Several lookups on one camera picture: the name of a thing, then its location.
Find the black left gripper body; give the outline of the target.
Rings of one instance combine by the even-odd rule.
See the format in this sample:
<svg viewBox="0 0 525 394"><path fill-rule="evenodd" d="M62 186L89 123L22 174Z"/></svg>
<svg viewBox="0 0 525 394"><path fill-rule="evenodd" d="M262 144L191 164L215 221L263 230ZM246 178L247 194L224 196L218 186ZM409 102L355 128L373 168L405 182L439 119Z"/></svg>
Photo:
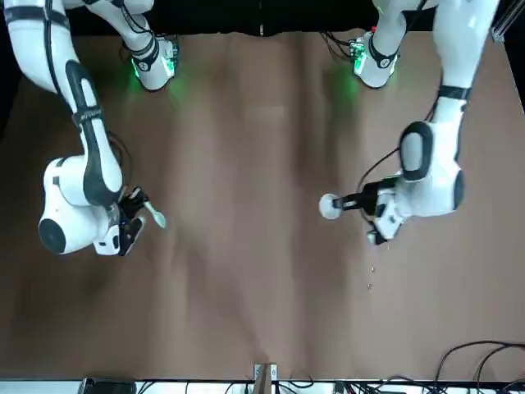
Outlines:
<svg viewBox="0 0 525 394"><path fill-rule="evenodd" d="M379 192L385 188L384 181L367 183L362 190L362 211L370 217L380 217L385 210L385 205L378 202Z"/></svg>

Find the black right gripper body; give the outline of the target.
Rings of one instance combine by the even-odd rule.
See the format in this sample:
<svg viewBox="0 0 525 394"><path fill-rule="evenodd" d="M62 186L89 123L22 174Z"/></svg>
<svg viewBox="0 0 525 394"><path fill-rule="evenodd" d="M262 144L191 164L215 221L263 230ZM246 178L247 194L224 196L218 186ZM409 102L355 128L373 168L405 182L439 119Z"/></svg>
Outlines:
<svg viewBox="0 0 525 394"><path fill-rule="evenodd" d="M121 220L121 204L112 204L108 210L109 254L126 256L139 239L145 226L145 217L137 213L131 221Z"/></svg>

